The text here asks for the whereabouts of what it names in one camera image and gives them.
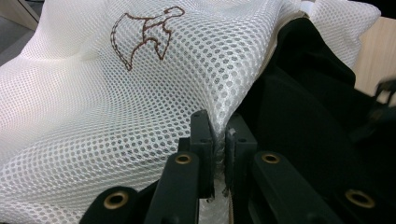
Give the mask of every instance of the fabric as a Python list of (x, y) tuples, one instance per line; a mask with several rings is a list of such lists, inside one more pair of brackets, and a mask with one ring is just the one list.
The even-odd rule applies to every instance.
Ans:
[[(349, 134), (369, 123), (375, 98), (354, 89), (355, 75), (326, 46), (311, 21), (291, 21), (279, 33), (278, 43), (237, 109), (261, 149), (288, 158), (329, 204), (336, 204), (339, 190), (361, 189), (395, 209), (391, 176), (396, 175), (396, 126), (354, 144)], [(393, 214), (382, 214), (375, 222), (389, 223), (394, 220), (389, 216)]]
[[(336, 10), (367, 13), (363, 27), (374, 22), (374, 7), (341, 2)], [(216, 199), (201, 201), (200, 221), (227, 222), (224, 128), (271, 56), (274, 30), (299, 8), (286, 0), (46, 1), (34, 37), (0, 68), (0, 221), (76, 223), (105, 189), (146, 187), (189, 136), (190, 115), (206, 109), (218, 168)], [(326, 13), (312, 17), (322, 30)]]

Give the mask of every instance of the brown stitching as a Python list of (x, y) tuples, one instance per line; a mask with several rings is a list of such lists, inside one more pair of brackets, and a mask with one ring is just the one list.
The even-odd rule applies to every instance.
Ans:
[[(179, 13), (177, 13), (176, 15), (171, 15), (169, 17), (166, 17), (167, 14), (172, 13), (172, 9), (177, 9), (179, 10)], [(128, 13), (124, 13), (122, 14), (122, 16), (116, 21), (116, 23), (114, 24), (112, 30), (111, 30), (111, 35), (110, 35), (110, 41), (111, 41), (111, 46), (113, 47), (113, 49), (116, 51), (116, 54), (119, 56), (120, 60), (125, 64), (125, 67), (128, 71), (131, 71), (133, 68), (133, 59), (134, 59), (134, 54), (136, 53), (136, 51), (146, 45), (149, 41), (153, 41), (154, 44), (154, 49), (157, 53), (158, 58), (162, 61), (163, 58), (165, 57), (165, 53), (168, 50), (169, 44), (170, 44), (170, 40), (172, 37), (172, 31), (168, 30), (165, 28), (166, 22), (172, 18), (175, 17), (181, 17), (185, 14), (185, 11), (183, 10), (183, 8), (181, 7), (169, 7), (166, 10), (163, 11), (163, 14), (161, 16), (157, 16), (157, 17), (134, 17), (131, 16)], [(117, 28), (119, 27), (120, 22), (125, 19), (125, 17), (127, 17), (130, 20), (137, 20), (137, 21), (144, 21), (143, 23), (143, 29), (142, 29), (142, 42), (140, 42), (133, 50), (132, 50), (132, 54), (129, 60), (125, 59), (125, 57), (122, 55), (122, 53), (119, 50), (119, 46), (117, 44), (117, 38), (116, 38), (116, 33), (117, 33)], [(151, 21), (155, 21), (156, 19), (158, 20), (160, 17), (165, 17), (165, 19), (163, 21), (158, 21), (155, 22), (154, 24), (149, 24)], [(161, 26), (163, 31), (168, 35), (168, 39), (166, 40), (166, 45), (165, 48), (163, 49), (163, 53), (160, 53), (160, 49), (159, 46), (161, 45), (161, 42), (159, 41), (158, 38), (155, 37), (146, 37), (146, 31), (148, 31), (151, 28), (157, 27), (157, 26)]]

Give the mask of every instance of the white fabric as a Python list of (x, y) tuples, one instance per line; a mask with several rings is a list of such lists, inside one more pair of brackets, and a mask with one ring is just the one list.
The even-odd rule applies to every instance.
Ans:
[[(332, 49), (355, 50), (377, 11), (331, 1), (320, 0), (311, 19)], [(219, 171), (217, 198), (201, 201), (200, 220), (226, 223), (225, 125), (279, 20), (299, 8), (287, 0), (46, 1), (34, 37), (0, 67), (0, 221), (77, 223), (105, 189), (146, 187), (190, 135), (191, 113), (206, 109)], [(353, 32), (333, 29), (334, 11), (350, 14), (343, 24)]]

